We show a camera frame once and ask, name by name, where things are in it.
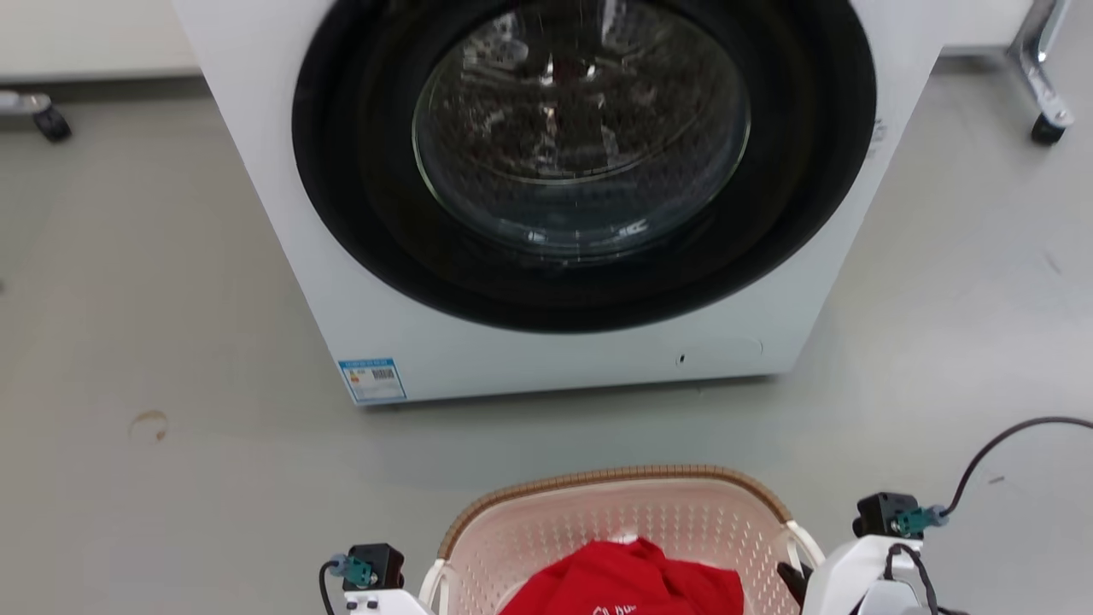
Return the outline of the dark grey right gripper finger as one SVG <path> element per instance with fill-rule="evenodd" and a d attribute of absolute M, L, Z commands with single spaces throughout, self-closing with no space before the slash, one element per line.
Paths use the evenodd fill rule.
<path fill-rule="evenodd" d="M 779 563 L 777 565 L 777 572 L 780 576 L 781 583 L 787 588 L 789 595 L 794 598 L 800 608 L 803 608 L 812 569 L 808 565 L 795 567 L 795 565 L 789 563 Z"/>

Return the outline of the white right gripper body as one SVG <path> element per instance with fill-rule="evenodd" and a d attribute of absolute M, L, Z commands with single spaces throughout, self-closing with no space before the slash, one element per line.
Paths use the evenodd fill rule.
<path fill-rule="evenodd" d="M 924 614 L 925 598 L 909 581 L 885 577 L 894 545 L 922 542 L 867 535 L 839 546 L 809 579 L 803 614 Z"/>

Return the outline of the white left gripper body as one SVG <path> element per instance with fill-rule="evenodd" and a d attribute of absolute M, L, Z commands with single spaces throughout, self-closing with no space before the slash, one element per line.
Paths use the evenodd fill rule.
<path fill-rule="evenodd" d="M 356 615 L 434 615 L 416 595 L 402 589 L 355 590 L 344 592 L 348 614 Z"/>

